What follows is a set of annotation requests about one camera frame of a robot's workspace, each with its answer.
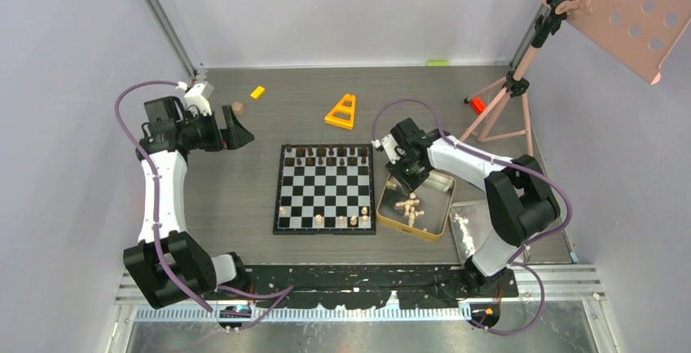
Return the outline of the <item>gold tin box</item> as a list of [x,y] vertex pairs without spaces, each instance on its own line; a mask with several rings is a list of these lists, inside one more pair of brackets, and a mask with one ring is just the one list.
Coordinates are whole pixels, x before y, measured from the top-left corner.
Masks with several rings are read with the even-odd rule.
[[376,207],[377,222],[428,242],[438,241],[446,231],[456,190],[456,180],[432,172],[414,191],[408,192],[389,176]]

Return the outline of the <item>black white chess board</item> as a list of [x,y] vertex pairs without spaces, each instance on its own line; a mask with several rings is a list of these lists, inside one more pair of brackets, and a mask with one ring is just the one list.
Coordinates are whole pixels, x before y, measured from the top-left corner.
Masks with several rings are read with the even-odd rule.
[[[279,208],[286,215],[279,215]],[[362,225],[361,209],[368,208],[370,225]],[[345,227],[338,227],[343,215]],[[350,218],[359,217],[357,227]],[[272,226],[275,235],[374,235],[375,188],[372,145],[284,144]]]

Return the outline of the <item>orange triangular plastic frame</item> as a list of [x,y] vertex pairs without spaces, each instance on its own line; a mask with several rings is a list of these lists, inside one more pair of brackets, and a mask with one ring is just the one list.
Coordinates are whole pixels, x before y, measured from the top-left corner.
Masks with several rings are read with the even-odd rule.
[[324,122],[346,130],[354,128],[356,96],[345,94],[324,117]]

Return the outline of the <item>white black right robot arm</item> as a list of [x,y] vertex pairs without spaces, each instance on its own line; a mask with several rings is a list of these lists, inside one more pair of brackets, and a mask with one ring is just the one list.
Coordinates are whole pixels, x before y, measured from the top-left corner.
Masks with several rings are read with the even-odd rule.
[[464,286],[476,296],[488,295],[519,249],[561,214],[539,163],[529,155],[498,157],[445,131],[424,132],[411,118],[372,144],[385,152],[386,169],[407,192],[414,192],[431,171],[441,170],[485,193],[491,231],[464,262],[462,273]]

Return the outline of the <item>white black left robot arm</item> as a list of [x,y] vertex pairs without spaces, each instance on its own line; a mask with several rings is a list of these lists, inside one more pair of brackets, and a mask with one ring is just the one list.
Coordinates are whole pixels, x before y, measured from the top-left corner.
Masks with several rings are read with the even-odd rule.
[[217,287],[242,298],[250,279],[234,252],[212,257],[187,231],[183,185],[191,151],[236,150],[253,141],[230,105],[222,108],[226,128],[211,112],[183,108],[179,98],[147,101],[137,157],[146,180],[143,227],[137,244],[123,252],[125,269],[155,309],[199,299]]

